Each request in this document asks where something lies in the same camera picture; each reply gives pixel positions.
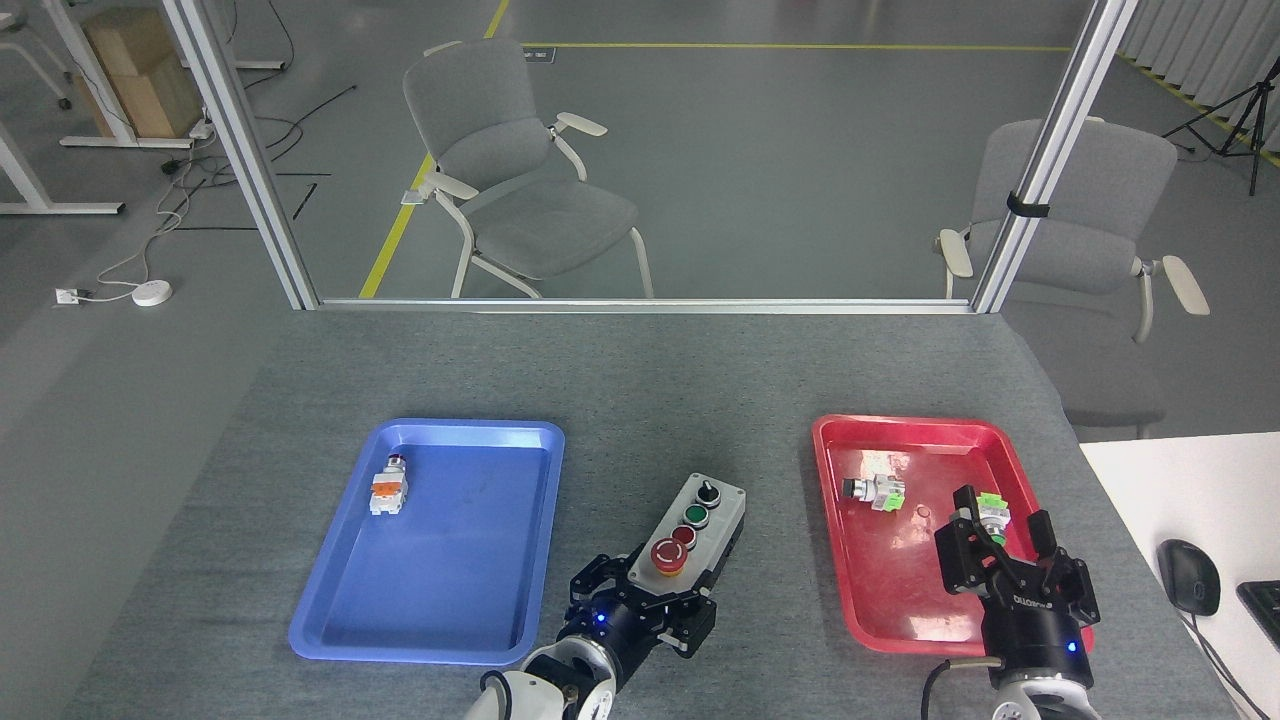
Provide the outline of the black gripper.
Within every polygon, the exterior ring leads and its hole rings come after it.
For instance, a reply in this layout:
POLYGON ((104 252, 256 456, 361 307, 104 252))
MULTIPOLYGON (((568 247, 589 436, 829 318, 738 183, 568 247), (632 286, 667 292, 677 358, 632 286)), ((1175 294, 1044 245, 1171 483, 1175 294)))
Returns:
POLYGON ((668 644, 692 657, 716 626, 717 603, 708 588, 649 594, 632 571, 644 546, 630 555, 594 557, 570 582, 570 606, 558 641, 577 637, 605 648, 621 691, 652 650, 668 644))
POLYGON ((942 584, 950 594, 970 592, 984 598, 980 634, 986 653, 1002 661, 1001 669, 989 670, 992 687, 1061 676, 1091 688, 1092 670, 1079 623, 1098 623, 1100 607, 1087 564, 1070 557, 1057 543, 1048 511, 1037 510, 1028 518, 1037 553, 1030 596, 1051 602, 1056 611, 1028 606, 1020 597, 1010 606, 1001 605, 1010 603, 1015 591, 1005 550, 1011 512, 1004 497, 963 486, 954 492, 954 503, 948 524, 934 533, 942 584))

